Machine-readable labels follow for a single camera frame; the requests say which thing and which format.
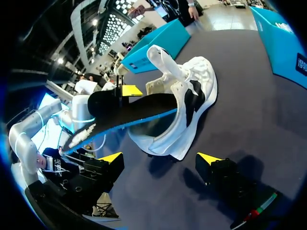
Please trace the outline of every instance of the cable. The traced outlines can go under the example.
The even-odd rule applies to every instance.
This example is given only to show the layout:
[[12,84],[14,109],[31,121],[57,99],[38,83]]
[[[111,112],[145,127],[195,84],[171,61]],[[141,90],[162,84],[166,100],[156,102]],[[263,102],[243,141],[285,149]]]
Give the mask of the cable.
[[84,147],[82,147],[82,149],[84,149],[84,150],[86,150],[88,152],[95,152],[95,151],[100,150],[104,146],[105,142],[106,142],[106,135],[104,135],[104,141],[102,142],[102,144],[101,144],[101,146],[99,148],[97,148],[95,150],[90,150],[90,149],[85,149]]
[[49,120],[48,120],[47,123],[45,124],[44,138],[43,138],[43,140],[42,140],[42,143],[40,143],[40,145],[39,145],[39,147],[38,147],[38,149],[37,149],[38,151],[39,151],[40,147],[42,147],[42,144],[44,143],[44,140],[45,140],[45,137],[46,137],[46,129],[47,129],[48,123],[49,123]]

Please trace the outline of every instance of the shoe upper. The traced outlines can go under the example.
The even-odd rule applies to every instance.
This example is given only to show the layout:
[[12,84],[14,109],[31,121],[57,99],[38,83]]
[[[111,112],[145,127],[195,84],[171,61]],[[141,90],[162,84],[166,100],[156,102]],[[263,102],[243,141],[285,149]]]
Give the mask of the shoe upper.
[[215,74],[210,62],[204,57],[194,57],[183,65],[178,65],[164,49],[155,45],[149,48],[147,57],[163,72],[162,77],[146,84],[147,94],[174,94],[177,113],[174,121],[159,136],[136,136],[130,132],[130,137],[139,146],[146,146],[152,152],[164,155],[189,127],[194,115],[205,103],[213,90]]

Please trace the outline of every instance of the black shirt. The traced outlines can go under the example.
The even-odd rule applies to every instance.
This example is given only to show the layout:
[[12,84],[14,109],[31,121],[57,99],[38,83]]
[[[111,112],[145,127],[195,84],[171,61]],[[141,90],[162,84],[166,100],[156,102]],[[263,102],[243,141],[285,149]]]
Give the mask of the black shirt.
[[[167,12],[167,15],[163,19],[168,23],[172,20],[179,19],[181,24],[186,27],[194,22],[194,18],[190,17],[189,5],[187,0],[146,0],[152,7],[162,6]],[[196,8],[199,15],[202,15],[202,11]]]
[[104,80],[104,79],[102,78],[102,76],[97,75],[97,74],[93,74],[93,73],[86,73],[86,74],[84,75],[84,78],[89,80],[89,79],[90,79],[90,76],[93,77],[93,81],[94,81],[94,82],[97,82],[98,85],[99,85],[101,88],[103,88],[103,86],[104,86],[105,83],[106,83],[106,80]]
[[42,155],[46,159],[52,158],[53,172],[46,172],[42,170],[42,173],[47,179],[51,180],[56,185],[62,184],[63,180],[69,180],[80,172],[78,165],[64,161],[64,159],[60,156],[58,149],[46,148]]

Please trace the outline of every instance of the tiled floor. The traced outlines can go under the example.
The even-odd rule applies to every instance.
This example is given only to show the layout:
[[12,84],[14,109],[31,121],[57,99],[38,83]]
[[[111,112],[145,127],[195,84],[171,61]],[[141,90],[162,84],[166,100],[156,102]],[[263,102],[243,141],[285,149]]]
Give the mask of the tiled floor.
[[249,8],[237,9],[234,6],[213,5],[204,10],[200,18],[206,31],[246,29],[257,30],[254,17]]

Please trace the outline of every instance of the white shirt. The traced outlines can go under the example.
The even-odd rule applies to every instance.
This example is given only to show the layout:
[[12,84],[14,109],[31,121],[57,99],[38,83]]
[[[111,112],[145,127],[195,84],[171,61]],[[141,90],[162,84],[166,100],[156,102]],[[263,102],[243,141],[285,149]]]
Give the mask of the white shirt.
[[84,90],[88,95],[94,92],[97,82],[91,80],[80,80],[76,83],[75,91],[81,93]]

